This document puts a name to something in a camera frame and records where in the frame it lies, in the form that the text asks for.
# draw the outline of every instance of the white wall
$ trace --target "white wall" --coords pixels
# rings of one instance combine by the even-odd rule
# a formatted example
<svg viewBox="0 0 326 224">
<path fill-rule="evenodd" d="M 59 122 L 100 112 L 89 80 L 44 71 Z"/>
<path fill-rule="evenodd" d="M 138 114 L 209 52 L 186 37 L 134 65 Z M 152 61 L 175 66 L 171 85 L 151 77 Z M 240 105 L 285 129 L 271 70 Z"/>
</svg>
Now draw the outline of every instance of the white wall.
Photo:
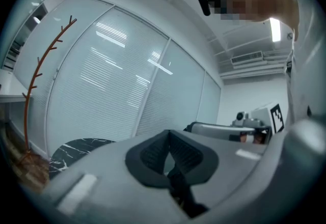
<svg viewBox="0 0 326 224">
<path fill-rule="evenodd" d="M 270 102 L 278 102 L 282 117 L 287 117 L 288 101 L 284 76 L 238 79 L 230 85 L 225 84 L 217 124 L 230 125 L 238 112 L 250 112 Z"/>
<path fill-rule="evenodd" d="M 213 49 L 182 12 L 165 0 L 102 0 L 116 4 L 155 25 L 187 51 L 223 87 Z"/>
<path fill-rule="evenodd" d="M 32 2 L 40 3 L 41 1 L 42 0 L 17 0 L 16 1 L 15 5 L 11 9 L 11 12 L 8 16 L 8 19 L 1 33 L 0 64 L 4 62 L 10 44 L 13 41 L 19 28 L 24 24 L 25 20 L 28 18 L 31 12 L 35 8 L 37 8 L 37 6 L 32 5 Z"/>
</svg>

